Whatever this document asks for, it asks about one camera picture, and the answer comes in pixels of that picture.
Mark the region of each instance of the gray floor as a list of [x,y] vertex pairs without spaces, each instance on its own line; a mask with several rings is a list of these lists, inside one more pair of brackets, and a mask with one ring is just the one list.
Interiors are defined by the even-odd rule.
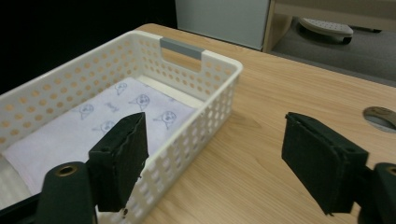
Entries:
[[306,30],[293,19],[290,29],[270,52],[276,56],[308,63],[331,71],[396,87],[396,32],[374,33],[350,26],[352,41]]

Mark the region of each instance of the light wood tabletop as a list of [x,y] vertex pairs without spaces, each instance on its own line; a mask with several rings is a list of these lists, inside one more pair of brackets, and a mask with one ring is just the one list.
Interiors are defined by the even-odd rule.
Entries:
[[396,89],[156,24],[138,30],[236,59],[244,70],[233,112],[144,223],[357,223],[326,216],[281,159],[288,112],[317,119],[369,151],[367,166],[396,163],[396,133],[363,117],[369,106],[396,111]]

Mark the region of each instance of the gray handle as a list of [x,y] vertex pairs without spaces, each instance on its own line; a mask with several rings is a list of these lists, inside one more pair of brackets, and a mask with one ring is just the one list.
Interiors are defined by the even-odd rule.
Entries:
[[160,39],[160,45],[161,48],[170,49],[174,52],[198,59],[200,61],[202,58],[202,52],[204,51],[204,49],[166,37]]

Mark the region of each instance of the basket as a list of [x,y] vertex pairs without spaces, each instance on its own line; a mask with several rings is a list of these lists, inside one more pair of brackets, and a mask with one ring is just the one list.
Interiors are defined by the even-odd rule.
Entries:
[[[166,60],[164,50],[198,60],[200,70]],[[98,213],[100,223],[138,223],[229,117],[242,69],[240,62],[209,50],[146,32],[128,32],[1,95],[0,152],[126,77],[195,107],[193,115],[149,157],[127,203],[127,216]],[[0,182],[0,209],[31,196],[1,154]]]

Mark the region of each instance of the wooden desk leg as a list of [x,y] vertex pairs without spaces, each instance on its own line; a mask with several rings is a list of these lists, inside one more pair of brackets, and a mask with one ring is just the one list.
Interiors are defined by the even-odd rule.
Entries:
[[292,16],[275,13],[276,0],[271,0],[268,10],[262,52],[269,52],[285,35],[291,25]]

